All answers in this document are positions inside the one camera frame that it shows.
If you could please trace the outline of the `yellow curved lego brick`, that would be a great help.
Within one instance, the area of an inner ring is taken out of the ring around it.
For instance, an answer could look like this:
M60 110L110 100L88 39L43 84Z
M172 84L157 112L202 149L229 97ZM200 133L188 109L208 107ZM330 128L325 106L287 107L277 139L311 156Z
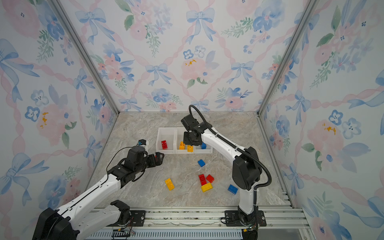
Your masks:
M180 142L179 149L180 149L180 150L184 150L184 149L185 149L185 144L184 144L184 142Z

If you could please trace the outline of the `red square lego brick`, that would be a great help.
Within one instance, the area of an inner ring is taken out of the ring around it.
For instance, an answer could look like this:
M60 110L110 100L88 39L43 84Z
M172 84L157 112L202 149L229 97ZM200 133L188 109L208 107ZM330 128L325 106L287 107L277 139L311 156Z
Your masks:
M168 144L167 144L167 141L161 141L161 145L162 145L162 149L163 150L167 150L168 149Z

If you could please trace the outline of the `small blue lego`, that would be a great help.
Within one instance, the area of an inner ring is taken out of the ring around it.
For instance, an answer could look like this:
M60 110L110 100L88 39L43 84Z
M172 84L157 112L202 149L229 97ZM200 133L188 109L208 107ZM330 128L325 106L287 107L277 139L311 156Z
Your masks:
M206 163L203 160L198 161L199 166L202 168L206 165Z

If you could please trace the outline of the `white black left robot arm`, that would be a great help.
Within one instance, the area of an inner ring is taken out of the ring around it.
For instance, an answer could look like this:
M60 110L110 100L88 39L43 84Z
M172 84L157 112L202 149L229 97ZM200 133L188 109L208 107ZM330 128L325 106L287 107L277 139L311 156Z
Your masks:
M102 179L90 189L56 210L44 210L38 218L32 238L84 240L109 225L122 228L132 226L134 217L130 206L120 200L115 200L97 213L92 213L108 196L128 183L136 182L146 169L162 165L165 157L159 152L150 155L143 146L129 147L128 150L127 157L107 170Z

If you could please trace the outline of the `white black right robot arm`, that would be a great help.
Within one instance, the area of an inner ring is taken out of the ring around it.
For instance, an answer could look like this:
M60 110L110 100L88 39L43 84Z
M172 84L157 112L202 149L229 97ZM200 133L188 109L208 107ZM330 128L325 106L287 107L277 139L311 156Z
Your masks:
M232 163L232 179L239 189L238 216L244 226L256 222L256 201L254 187L263 172L257 163L257 152L243 148L220 135L211 124L199 123L191 114L181 120L186 131L183 138L186 145L199 146L203 143L212 147Z

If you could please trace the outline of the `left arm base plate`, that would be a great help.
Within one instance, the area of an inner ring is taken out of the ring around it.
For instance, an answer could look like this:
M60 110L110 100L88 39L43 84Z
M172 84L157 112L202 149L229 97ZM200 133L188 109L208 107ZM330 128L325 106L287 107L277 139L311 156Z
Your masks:
M108 227L143 227L146 218L144 210L130 210L123 213L118 221L108 225Z

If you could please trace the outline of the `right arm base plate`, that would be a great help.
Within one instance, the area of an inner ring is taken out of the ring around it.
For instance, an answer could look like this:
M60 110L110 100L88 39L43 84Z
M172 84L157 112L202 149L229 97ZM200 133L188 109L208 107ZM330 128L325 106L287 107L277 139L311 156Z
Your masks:
M254 210L250 215L246 215L242 211L225 211L225 216L221 218L221 222L227 227L266 227L266 217L263 211Z

